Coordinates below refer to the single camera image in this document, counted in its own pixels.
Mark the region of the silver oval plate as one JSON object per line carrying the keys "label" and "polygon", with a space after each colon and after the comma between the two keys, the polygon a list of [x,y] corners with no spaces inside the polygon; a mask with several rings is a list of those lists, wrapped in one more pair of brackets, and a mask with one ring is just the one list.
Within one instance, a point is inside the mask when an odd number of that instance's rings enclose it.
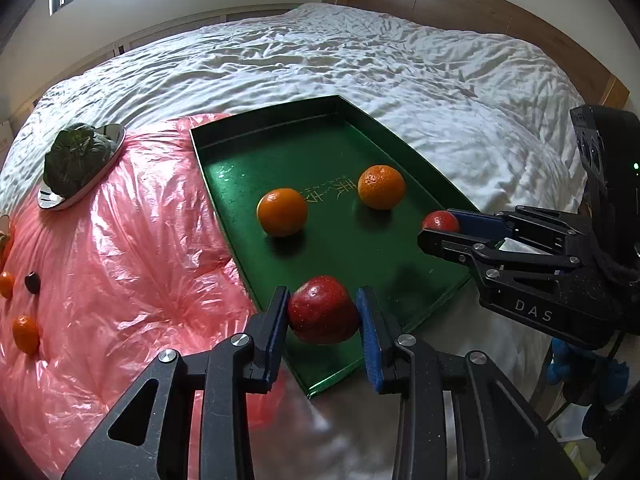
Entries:
{"label": "silver oval plate", "polygon": [[60,130],[44,155],[38,206],[57,211],[77,204],[118,162],[125,138],[126,129],[119,124],[78,122]]}

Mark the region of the green leafy vegetable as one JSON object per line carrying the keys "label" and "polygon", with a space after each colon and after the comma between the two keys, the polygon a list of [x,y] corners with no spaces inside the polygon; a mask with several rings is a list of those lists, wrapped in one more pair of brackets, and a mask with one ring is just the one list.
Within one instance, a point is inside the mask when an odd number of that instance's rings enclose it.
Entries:
{"label": "green leafy vegetable", "polygon": [[58,133],[44,156],[43,182],[56,195],[70,198],[102,169],[115,150],[116,143],[92,125],[70,125]]}

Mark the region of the bumpy orange tangerine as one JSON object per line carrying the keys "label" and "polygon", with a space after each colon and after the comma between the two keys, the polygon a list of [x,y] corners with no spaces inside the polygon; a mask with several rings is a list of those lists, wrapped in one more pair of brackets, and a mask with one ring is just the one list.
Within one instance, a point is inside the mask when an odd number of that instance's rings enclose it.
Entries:
{"label": "bumpy orange tangerine", "polygon": [[26,356],[35,356],[39,351],[40,333],[37,322],[29,315],[20,315],[12,322],[12,334],[17,349]]}

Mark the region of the small orange tangerine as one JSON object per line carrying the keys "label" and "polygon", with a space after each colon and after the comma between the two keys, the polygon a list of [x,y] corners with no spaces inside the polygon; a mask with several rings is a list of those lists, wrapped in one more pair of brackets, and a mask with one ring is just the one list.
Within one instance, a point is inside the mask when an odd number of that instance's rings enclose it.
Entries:
{"label": "small orange tangerine", "polygon": [[406,184],[404,177],[395,168],[374,165],[360,174],[357,191],[366,206],[376,210],[389,210],[404,198]]}

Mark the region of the white bed duvet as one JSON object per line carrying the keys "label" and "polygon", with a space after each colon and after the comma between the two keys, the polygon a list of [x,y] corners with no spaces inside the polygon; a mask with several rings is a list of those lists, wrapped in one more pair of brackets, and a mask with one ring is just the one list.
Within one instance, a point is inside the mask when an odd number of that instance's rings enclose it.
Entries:
{"label": "white bed duvet", "polygon": [[62,81],[17,133],[1,209],[37,194],[44,155],[73,122],[128,134],[171,120],[344,96],[414,148],[478,209],[575,211],[586,182],[570,109],[582,100],[532,44],[307,3],[162,39]]}

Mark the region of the green rectangular tray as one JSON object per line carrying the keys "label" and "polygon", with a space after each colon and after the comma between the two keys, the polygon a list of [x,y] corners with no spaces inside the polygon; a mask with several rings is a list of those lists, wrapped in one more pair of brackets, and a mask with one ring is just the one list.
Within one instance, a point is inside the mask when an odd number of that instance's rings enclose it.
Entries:
{"label": "green rectangular tray", "polygon": [[[470,201],[426,158],[340,96],[273,105],[194,127],[192,145],[221,231],[258,309],[279,286],[331,275],[350,292],[374,290],[378,307],[411,332],[469,281],[464,266],[425,255],[424,217]],[[360,174],[395,168],[406,192],[393,209],[359,198]],[[260,227],[267,192],[292,188],[308,205],[306,226],[282,238]]]}

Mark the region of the large carrot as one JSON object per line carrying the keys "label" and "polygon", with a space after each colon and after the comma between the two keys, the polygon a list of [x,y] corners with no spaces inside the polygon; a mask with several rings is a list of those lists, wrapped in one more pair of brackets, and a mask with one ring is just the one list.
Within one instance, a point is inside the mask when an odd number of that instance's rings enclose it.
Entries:
{"label": "large carrot", "polygon": [[0,271],[3,271],[9,258],[15,236],[14,224],[8,214],[0,217]]}

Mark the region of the small red apple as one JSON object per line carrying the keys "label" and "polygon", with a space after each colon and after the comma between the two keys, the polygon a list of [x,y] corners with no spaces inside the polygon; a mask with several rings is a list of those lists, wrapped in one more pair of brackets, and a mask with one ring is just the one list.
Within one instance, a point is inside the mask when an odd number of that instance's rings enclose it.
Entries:
{"label": "small red apple", "polygon": [[428,214],[422,221],[422,229],[430,229],[444,232],[460,231],[460,223],[457,217],[448,210],[436,210]]}

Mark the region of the smooth orange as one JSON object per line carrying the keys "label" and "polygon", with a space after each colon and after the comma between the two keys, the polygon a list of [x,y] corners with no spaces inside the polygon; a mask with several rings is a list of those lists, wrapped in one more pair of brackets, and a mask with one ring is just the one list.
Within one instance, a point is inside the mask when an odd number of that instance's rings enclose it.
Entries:
{"label": "smooth orange", "polygon": [[14,276],[8,271],[2,271],[0,273],[0,295],[6,299],[11,300],[14,291]]}

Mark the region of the dark plum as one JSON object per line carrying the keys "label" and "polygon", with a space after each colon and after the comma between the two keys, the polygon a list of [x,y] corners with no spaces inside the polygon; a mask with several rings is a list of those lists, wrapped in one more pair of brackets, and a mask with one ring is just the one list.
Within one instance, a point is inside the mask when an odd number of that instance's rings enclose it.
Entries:
{"label": "dark plum", "polygon": [[41,280],[40,280],[40,276],[37,272],[32,271],[29,274],[27,274],[24,277],[24,284],[26,289],[32,294],[32,295],[39,295],[40,294],[40,288],[41,288]]}

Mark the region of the pink plastic sheet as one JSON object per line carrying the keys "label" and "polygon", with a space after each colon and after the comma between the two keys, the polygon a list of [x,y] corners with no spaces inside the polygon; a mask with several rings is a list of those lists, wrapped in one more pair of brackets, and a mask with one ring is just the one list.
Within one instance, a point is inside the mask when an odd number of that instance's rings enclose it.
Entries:
{"label": "pink plastic sheet", "polygon": [[[190,354],[242,330],[254,312],[195,160],[204,115],[130,132],[122,156],[78,204],[12,211],[14,278],[1,304],[3,437],[57,479],[160,349]],[[35,271],[40,294],[24,277]],[[17,349],[12,322],[37,322],[39,351]]]}

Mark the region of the wooden headboard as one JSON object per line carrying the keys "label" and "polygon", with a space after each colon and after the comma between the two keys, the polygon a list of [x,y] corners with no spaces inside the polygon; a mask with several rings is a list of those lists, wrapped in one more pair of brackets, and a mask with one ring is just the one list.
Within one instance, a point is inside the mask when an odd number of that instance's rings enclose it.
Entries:
{"label": "wooden headboard", "polygon": [[336,0],[440,29],[500,34],[534,44],[564,70],[589,104],[625,106],[627,87],[575,40],[506,0]]}

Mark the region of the large orange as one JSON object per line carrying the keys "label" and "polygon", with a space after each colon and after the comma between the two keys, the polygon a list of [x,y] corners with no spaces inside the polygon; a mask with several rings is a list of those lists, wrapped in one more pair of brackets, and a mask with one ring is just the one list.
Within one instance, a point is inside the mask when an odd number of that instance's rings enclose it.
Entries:
{"label": "large orange", "polygon": [[292,188],[276,188],[262,196],[256,207],[256,216],[266,234],[290,236],[305,226],[308,206],[303,195]]}

